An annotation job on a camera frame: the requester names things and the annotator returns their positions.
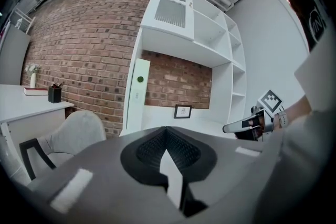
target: chair armrest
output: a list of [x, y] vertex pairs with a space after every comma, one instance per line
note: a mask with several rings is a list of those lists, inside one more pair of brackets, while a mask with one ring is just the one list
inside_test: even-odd
[[51, 168], [55, 169], [56, 166], [53, 164], [53, 162], [49, 159], [49, 157], [44, 153], [42, 150], [40, 144], [38, 143], [37, 139], [31, 139], [25, 142], [20, 143], [20, 151], [21, 151], [21, 156], [24, 165], [26, 166], [28, 175], [31, 180], [35, 179], [35, 173], [32, 168], [32, 164], [30, 163], [29, 156], [28, 156], [28, 149], [34, 147], [35, 150], [37, 151], [38, 155], [43, 159], [43, 161]]

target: gray chair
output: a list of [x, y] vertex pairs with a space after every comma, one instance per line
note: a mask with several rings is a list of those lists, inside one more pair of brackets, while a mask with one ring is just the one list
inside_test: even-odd
[[77, 111], [51, 134], [20, 143], [20, 151], [28, 175], [34, 180], [44, 177], [86, 147], [104, 140], [104, 126], [97, 115]]

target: pen holder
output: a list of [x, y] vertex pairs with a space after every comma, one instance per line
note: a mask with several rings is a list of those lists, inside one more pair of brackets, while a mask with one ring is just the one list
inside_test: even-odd
[[48, 101], [50, 103], [60, 103], [62, 95], [62, 88], [49, 87], [48, 90]]

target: brick wall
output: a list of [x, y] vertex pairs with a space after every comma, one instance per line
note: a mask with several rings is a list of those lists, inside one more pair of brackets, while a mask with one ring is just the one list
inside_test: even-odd
[[[62, 99], [94, 111], [119, 135], [129, 64], [149, 0], [53, 0], [38, 9], [25, 64], [40, 65], [36, 87], [65, 82]], [[147, 104], [207, 108], [211, 69], [144, 53], [151, 61]], [[30, 77], [23, 72], [22, 84]]]
[[145, 104], [209, 108], [211, 68], [151, 51], [144, 51], [142, 59], [151, 62]]

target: white tag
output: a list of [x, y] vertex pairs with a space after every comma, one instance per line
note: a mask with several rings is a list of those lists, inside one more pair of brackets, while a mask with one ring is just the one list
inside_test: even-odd
[[56, 211], [66, 214], [75, 204], [86, 186], [90, 183], [93, 173], [84, 169], [78, 169], [77, 174], [68, 185], [50, 203]]
[[166, 150], [161, 158], [160, 173], [168, 177], [167, 196], [177, 209], [180, 207], [183, 176]]
[[138, 89], [135, 91], [134, 95], [133, 95], [133, 101], [136, 104], [141, 103], [141, 95], [142, 95], [142, 90]]
[[252, 156], [252, 157], [258, 157], [260, 155], [259, 151], [248, 150], [247, 148], [243, 148], [241, 146], [236, 148], [236, 152], [242, 153], [248, 156]]

